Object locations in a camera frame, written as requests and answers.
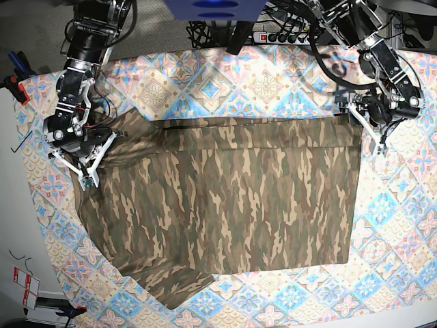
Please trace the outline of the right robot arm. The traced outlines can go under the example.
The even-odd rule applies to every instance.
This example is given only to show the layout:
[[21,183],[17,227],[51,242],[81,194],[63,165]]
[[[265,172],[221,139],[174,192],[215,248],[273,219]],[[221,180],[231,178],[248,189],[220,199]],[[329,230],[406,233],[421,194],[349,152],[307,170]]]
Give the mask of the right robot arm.
[[107,63],[113,47],[125,40],[137,22],[136,1],[64,1],[74,16],[64,29],[62,54],[67,58],[56,92],[53,115],[44,120],[43,137],[54,152],[67,154],[85,166],[111,136],[103,122],[90,124],[89,91],[95,86],[94,71]]

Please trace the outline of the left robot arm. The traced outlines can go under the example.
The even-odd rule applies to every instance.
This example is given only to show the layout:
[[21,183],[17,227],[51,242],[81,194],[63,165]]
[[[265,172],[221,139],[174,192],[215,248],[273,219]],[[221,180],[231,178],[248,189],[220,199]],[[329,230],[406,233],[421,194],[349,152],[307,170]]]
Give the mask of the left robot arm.
[[[315,16],[310,24],[309,44],[324,74],[337,85],[349,90],[368,90],[355,95],[351,103],[358,112],[369,113],[372,125],[389,125],[395,118],[412,120],[425,106],[420,86],[413,85],[399,62],[400,56],[378,32],[381,20],[365,1],[305,1]],[[328,69],[316,46],[315,35],[323,27],[338,43],[358,51],[362,72],[373,83],[355,84],[338,77]]]

